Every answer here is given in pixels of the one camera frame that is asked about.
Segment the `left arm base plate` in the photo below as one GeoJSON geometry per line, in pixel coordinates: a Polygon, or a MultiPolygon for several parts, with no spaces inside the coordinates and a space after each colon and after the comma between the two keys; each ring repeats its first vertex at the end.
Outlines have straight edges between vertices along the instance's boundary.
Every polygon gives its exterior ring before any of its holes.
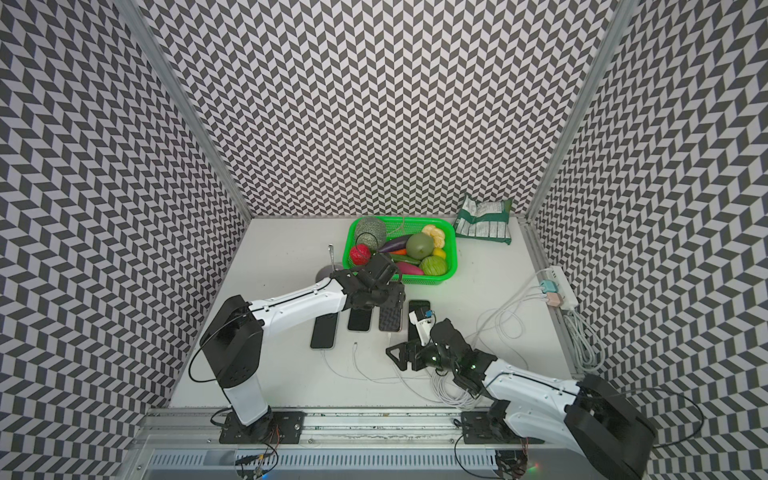
{"type": "Polygon", "coordinates": [[[305,418],[306,413],[304,411],[269,410],[253,424],[244,425],[235,413],[229,413],[221,427],[219,443],[232,445],[298,444],[305,418]]]}

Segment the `black phone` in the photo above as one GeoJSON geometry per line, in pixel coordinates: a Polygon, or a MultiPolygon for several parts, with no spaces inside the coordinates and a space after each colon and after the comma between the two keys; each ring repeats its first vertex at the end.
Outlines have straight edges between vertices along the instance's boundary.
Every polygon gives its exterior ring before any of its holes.
{"type": "Polygon", "coordinates": [[[382,332],[399,332],[402,328],[402,308],[381,306],[378,327],[382,332]]]}
{"type": "MultiPolygon", "coordinates": [[[[418,310],[430,310],[431,309],[431,303],[428,300],[410,300],[408,302],[408,314],[411,314],[413,312],[416,312],[418,310]]],[[[408,320],[408,340],[419,340],[419,334],[418,330],[416,328],[416,325],[413,324],[410,320],[410,318],[407,318],[408,320]]]]}
{"type": "Polygon", "coordinates": [[[354,332],[367,332],[370,330],[372,320],[371,309],[351,309],[347,328],[354,332]]]}
{"type": "Polygon", "coordinates": [[[329,350],[335,345],[338,313],[321,315],[315,318],[310,340],[310,348],[313,350],[329,350]]]}

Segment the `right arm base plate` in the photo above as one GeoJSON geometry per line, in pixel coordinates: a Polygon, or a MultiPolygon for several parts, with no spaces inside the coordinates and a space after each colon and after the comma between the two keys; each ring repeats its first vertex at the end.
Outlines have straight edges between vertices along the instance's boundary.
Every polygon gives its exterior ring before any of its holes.
{"type": "Polygon", "coordinates": [[[513,433],[502,420],[492,416],[489,411],[462,411],[460,416],[453,420],[453,423],[463,435],[465,444],[522,445],[525,441],[523,437],[513,433]]]}

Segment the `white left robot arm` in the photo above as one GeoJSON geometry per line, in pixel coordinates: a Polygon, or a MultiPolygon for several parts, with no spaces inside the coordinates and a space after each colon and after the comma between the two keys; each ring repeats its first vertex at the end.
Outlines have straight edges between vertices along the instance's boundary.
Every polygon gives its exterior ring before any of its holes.
{"type": "Polygon", "coordinates": [[[235,295],[225,300],[202,334],[199,352],[238,424],[251,427],[271,413],[258,378],[268,339],[323,315],[380,307],[401,283],[402,273],[391,257],[376,253],[362,266],[333,268],[322,279],[288,294],[255,301],[235,295]]]}

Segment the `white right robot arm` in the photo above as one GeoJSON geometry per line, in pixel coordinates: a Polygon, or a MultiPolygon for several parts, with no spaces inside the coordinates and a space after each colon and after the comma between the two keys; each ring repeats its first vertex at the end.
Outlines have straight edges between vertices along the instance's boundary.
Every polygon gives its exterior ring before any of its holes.
{"type": "Polygon", "coordinates": [[[448,319],[422,321],[418,330],[418,339],[385,353],[401,371],[447,371],[471,397],[490,400],[484,419],[463,416],[465,431],[482,426],[494,443],[528,439],[570,450],[606,479],[645,475],[657,430],[606,380],[562,380],[515,367],[473,348],[448,319]]]}

